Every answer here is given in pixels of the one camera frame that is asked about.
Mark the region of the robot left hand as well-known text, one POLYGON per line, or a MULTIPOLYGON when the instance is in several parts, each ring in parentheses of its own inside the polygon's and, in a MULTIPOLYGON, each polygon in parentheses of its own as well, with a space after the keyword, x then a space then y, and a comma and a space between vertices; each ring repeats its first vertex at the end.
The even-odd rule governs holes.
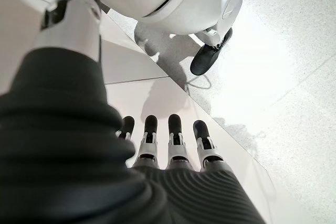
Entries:
POLYGON ((107 102, 100 19, 100 0, 54 0, 1 95, 1 223, 263 223, 204 121, 200 171, 177 114, 166 169, 155 116, 135 150, 134 119, 107 102))

